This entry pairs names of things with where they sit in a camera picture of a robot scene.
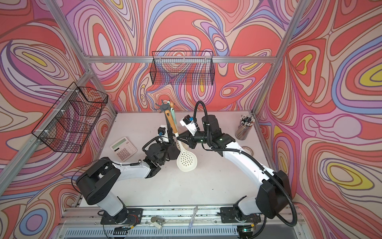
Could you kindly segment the grey utensil rack stand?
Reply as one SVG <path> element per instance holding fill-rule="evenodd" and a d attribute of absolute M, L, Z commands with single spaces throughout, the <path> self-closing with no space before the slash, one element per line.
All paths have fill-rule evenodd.
<path fill-rule="evenodd" d="M 165 110 L 167 110 L 167 102 L 168 101 L 169 100 L 161 100 L 161 104 L 156 104 L 157 108 L 155 110 L 159 110 L 160 113 L 164 113 L 165 114 Z M 164 124 L 164 125 L 167 126 L 169 142 L 173 141 L 174 143 L 176 143 L 176 140 L 173 137 L 173 130 L 172 130 L 171 126 L 170 126 L 170 123 L 169 123 L 166 115 L 165 115 L 165 120 L 166 120 L 166 124 Z"/>

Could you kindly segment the cream skimmer green handle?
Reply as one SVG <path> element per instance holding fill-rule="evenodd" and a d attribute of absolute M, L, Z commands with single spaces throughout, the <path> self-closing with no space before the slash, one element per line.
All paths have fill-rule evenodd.
<path fill-rule="evenodd" d="M 176 122 L 175 109 L 174 109 L 174 103 L 172 103 L 172 102 L 169 101 L 168 104 L 170 105 L 170 112 L 171 112 L 171 115 L 172 115 L 172 118 L 173 118 L 173 121 L 174 121 L 175 129 L 178 130 L 178 128 L 177 128 L 177 122 Z M 179 142 L 179 141 L 176 141 L 176 145 L 177 145 L 177 148 L 178 148 L 179 150 L 181 150 L 180 142 Z"/>

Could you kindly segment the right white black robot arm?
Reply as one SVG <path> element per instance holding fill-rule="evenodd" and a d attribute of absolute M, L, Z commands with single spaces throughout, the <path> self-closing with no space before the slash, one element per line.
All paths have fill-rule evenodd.
<path fill-rule="evenodd" d="M 247 153 L 231 135 L 223 133 L 216 116 L 208 114 L 203 101 L 198 101 L 196 106 L 202 106 L 204 110 L 203 130 L 199 128 L 195 115 L 187 115 L 180 120 L 180 125 L 187 130 L 179 133 L 172 119 L 173 113 L 166 113 L 177 141 L 186 143 L 191 149 L 196 148 L 197 144 L 207 145 L 207 151 L 228 159 L 255 184 L 257 194 L 239 199 L 233 206 L 232 217 L 242 222 L 252 214 L 262 214 L 269 219 L 277 217 L 287 226 L 296 226 L 298 217 L 288 176 L 283 171 L 276 172 L 266 167 Z"/>

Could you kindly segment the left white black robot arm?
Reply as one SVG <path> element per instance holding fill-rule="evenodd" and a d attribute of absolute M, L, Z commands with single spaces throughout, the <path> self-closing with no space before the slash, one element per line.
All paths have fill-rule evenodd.
<path fill-rule="evenodd" d="M 78 191 L 88 205 L 97 205 L 103 211 L 103 225 L 140 223 L 140 218 L 130 213 L 122 200 L 113 194 L 116 182 L 154 177 L 167 161 L 175 160 L 180 155 L 177 143 L 173 139 L 163 140 L 156 136 L 143 147 L 145 158 L 135 163 L 114 162 L 109 157 L 97 160 L 76 180 Z"/>

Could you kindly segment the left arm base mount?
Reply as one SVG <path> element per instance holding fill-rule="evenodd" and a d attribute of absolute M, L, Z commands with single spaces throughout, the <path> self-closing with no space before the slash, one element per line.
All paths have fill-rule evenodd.
<path fill-rule="evenodd" d="M 143 209 L 127 208 L 122 209 L 115 216 L 111 216 L 108 212 L 102 211 L 102 225 L 138 225 L 141 223 Z"/>

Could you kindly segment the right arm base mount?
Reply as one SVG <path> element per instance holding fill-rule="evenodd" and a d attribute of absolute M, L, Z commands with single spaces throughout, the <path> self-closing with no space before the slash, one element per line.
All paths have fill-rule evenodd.
<path fill-rule="evenodd" d="M 221 217 L 222 223 L 252 223 L 258 224 L 261 222 L 261 216 L 259 214 L 244 215 L 239 209 L 239 202 L 241 202 L 246 196 L 240 198 L 231 207 L 221 207 L 220 212 L 217 214 Z"/>

